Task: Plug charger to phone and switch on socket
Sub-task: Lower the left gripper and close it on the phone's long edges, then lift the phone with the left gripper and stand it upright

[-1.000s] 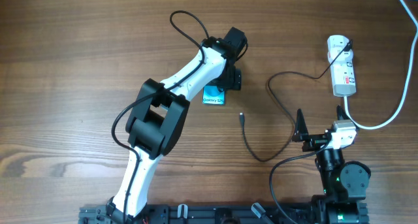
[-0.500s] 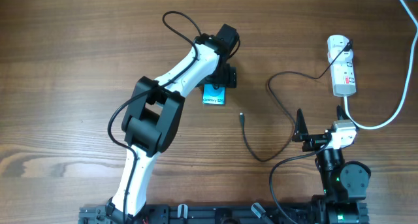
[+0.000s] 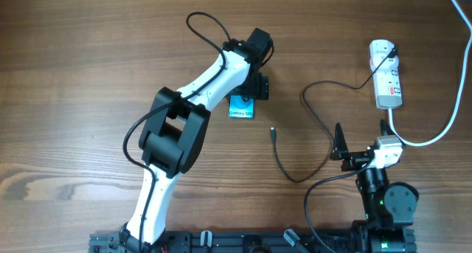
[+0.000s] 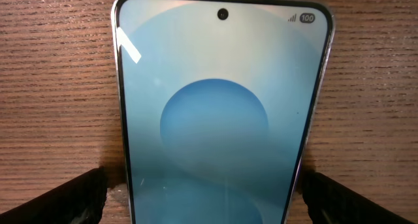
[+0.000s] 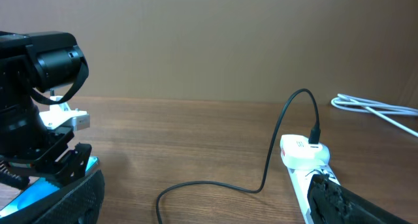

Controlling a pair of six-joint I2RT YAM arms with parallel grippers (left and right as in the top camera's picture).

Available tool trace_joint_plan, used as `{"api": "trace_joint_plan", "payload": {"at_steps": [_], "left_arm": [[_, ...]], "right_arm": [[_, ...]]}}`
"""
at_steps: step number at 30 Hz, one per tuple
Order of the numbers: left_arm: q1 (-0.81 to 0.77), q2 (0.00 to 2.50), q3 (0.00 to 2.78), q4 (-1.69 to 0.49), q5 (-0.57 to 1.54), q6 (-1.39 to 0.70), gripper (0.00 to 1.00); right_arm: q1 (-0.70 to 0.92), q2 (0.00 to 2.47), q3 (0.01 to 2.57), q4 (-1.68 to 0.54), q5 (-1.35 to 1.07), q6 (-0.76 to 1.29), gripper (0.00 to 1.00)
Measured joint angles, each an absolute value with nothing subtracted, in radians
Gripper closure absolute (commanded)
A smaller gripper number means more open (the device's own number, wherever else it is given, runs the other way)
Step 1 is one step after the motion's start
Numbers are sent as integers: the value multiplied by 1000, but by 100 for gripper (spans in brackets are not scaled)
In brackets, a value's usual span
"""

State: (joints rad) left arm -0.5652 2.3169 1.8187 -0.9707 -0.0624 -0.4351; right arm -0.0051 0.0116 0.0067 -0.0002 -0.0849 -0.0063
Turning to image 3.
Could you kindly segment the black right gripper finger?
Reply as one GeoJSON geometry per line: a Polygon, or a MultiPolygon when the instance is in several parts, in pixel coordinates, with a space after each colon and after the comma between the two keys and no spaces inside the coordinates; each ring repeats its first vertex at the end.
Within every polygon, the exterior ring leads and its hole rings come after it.
{"type": "Polygon", "coordinates": [[[393,132],[387,121],[381,119],[380,121],[381,136],[379,138],[380,148],[401,147],[405,148],[406,144],[393,132]]]}
{"type": "Polygon", "coordinates": [[[333,152],[334,153],[348,153],[348,147],[344,138],[344,132],[340,122],[336,123],[335,136],[333,139],[333,152]]]}

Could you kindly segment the teal screen smartphone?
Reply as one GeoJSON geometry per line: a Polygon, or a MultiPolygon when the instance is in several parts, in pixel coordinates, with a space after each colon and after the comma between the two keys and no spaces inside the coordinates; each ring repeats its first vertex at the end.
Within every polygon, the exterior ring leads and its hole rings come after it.
{"type": "Polygon", "coordinates": [[[239,119],[254,118],[254,99],[232,95],[229,99],[229,117],[239,119]]]}

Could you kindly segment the white power strip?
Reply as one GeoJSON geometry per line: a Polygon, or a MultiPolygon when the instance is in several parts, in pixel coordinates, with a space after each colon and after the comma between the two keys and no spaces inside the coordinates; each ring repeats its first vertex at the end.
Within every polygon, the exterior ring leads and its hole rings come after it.
{"type": "MultiPolygon", "coordinates": [[[[374,54],[386,53],[388,58],[398,57],[398,48],[390,41],[377,39],[369,45],[370,58],[374,54]]],[[[376,106],[379,109],[393,109],[402,105],[402,94],[398,68],[373,72],[376,106]]]]}

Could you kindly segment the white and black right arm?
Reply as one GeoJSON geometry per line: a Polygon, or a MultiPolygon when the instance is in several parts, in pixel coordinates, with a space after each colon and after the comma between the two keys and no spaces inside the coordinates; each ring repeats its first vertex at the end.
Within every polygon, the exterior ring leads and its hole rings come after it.
{"type": "Polygon", "coordinates": [[[364,151],[348,150],[344,132],[338,123],[330,159],[341,160],[343,172],[354,172],[361,194],[364,221],[353,221],[354,252],[417,251],[414,223],[419,192],[405,182],[390,182],[387,169],[400,161],[404,145],[381,120],[381,135],[364,151]]]}

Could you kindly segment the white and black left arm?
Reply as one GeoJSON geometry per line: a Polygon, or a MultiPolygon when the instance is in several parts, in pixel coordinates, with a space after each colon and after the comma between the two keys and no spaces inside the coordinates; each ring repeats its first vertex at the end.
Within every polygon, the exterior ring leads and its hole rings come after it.
{"type": "Polygon", "coordinates": [[[119,231],[125,251],[157,252],[177,182],[197,160],[216,105],[227,99],[230,117],[251,119],[255,100],[268,99],[268,77],[259,70],[273,46],[269,33],[257,28],[245,41],[224,43],[217,60],[187,86],[158,91],[139,137],[142,189],[132,218],[119,231]]]}

